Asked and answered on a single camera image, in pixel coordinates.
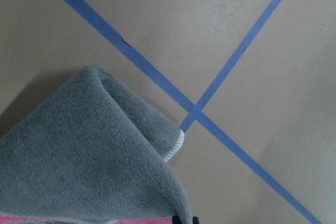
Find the gray surface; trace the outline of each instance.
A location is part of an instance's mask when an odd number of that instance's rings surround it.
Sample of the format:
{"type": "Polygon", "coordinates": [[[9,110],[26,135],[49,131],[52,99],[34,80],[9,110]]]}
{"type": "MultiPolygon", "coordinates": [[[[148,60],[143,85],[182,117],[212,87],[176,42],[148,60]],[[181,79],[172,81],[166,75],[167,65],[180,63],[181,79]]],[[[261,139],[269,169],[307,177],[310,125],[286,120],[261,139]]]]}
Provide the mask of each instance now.
{"type": "MultiPolygon", "coordinates": [[[[86,1],[193,102],[270,2],[86,1]]],[[[335,0],[284,0],[204,110],[329,224],[336,221],[335,6],[335,0]]],[[[14,100],[7,110],[14,113],[0,123],[14,122],[90,63],[174,122],[185,118],[62,0],[1,0],[1,7],[0,112],[14,100]]],[[[198,123],[170,164],[203,223],[308,223],[198,123]]]]}

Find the blue tape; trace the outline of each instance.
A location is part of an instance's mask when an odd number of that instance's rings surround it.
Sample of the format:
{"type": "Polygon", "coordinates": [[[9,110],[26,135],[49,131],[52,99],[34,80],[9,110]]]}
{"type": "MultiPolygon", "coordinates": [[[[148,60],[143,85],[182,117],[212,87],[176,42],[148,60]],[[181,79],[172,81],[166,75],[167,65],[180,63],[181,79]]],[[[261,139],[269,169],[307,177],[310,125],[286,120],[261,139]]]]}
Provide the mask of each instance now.
{"type": "Polygon", "coordinates": [[[272,187],[288,203],[298,210],[307,220],[309,220],[312,224],[322,224],[307,208],[305,208],[288,191],[286,191],[286,189],[284,189],[271,175],[267,173],[267,171],[265,171],[256,161],[254,161],[253,158],[251,158],[205,114],[199,114],[197,120],[241,161],[251,168],[260,178],[262,178],[270,187],[272,187]]]}
{"type": "Polygon", "coordinates": [[[95,10],[84,0],[64,0],[91,24],[102,36],[113,44],[122,54],[140,68],[161,89],[173,98],[187,112],[195,106],[177,87],[150,64],[138,51],[130,46],[95,10]]]}
{"type": "Polygon", "coordinates": [[[252,43],[252,41],[255,39],[255,37],[258,35],[258,33],[260,32],[264,24],[267,22],[267,20],[272,15],[274,10],[278,7],[281,1],[282,0],[272,0],[271,3],[267,6],[265,11],[262,13],[262,15],[256,21],[256,23],[253,25],[253,27],[248,32],[248,34],[245,36],[245,38],[240,43],[240,45],[237,47],[236,51],[229,58],[228,62],[224,65],[224,67],[219,72],[219,74],[216,76],[214,81],[210,84],[208,89],[205,91],[205,93],[202,95],[200,100],[197,102],[196,106],[191,110],[189,115],[182,122],[180,128],[184,132],[186,132],[189,129],[189,127],[194,122],[194,120],[197,118],[197,116],[201,113],[204,107],[208,104],[211,97],[214,95],[214,93],[217,91],[219,86],[226,79],[226,77],[231,72],[233,67],[238,63],[238,60],[241,58],[241,56],[243,55],[245,50],[249,47],[249,45],[252,43]]]}
{"type": "MultiPolygon", "coordinates": [[[[142,55],[131,47],[123,38],[84,0],[65,0],[88,23],[90,23],[101,35],[119,49],[129,60],[149,76],[159,87],[170,95],[187,112],[191,112],[195,106],[180,90],[154,68],[142,55]]],[[[202,112],[196,113],[197,120],[221,141],[240,160],[258,174],[268,185],[278,192],[288,203],[295,207],[312,224],[321,224],[302,204],[291,196],[275,179],[273,179],[257,162],[255,162],[241,147],[231,140],[215,123],[202,112]]]]}

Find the gray towel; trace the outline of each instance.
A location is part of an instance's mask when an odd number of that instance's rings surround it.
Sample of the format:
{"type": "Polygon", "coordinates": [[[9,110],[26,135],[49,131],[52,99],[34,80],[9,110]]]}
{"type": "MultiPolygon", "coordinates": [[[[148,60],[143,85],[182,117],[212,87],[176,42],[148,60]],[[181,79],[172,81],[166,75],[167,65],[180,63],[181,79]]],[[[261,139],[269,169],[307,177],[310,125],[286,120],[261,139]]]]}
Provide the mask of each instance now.
{"type": "Polygon", "coordinates": [[[0,214],[99,224],[179,215],[166,161],[183,133],[113,75],[86,66],[0,140],[0,214]]]}

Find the fabric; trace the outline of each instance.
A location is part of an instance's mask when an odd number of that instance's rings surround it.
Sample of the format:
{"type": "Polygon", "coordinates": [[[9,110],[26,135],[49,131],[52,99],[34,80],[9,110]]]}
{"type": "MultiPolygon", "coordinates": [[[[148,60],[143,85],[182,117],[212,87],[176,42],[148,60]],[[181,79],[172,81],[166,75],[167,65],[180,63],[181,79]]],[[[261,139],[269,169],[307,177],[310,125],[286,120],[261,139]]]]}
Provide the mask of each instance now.
{"type": "Polygon", "coordinates": [[[0,140],[0,214],[100,224],[179,215],[165,160],[179,128],[98,66],[86,66],[0,140]]]}

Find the folded cloth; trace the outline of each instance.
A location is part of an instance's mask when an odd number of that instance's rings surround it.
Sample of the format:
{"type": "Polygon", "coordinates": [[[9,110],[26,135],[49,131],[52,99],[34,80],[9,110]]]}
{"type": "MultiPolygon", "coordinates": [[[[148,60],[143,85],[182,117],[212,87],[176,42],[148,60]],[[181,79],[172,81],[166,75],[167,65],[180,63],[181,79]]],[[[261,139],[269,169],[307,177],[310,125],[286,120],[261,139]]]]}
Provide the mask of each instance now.
{"type": "Polygon", "coordinates": [[[86,66],[0,140],[0,214],[112,220],[179,215],[187,195],[166,161],[179,128],[98,66],[86,66]]]}

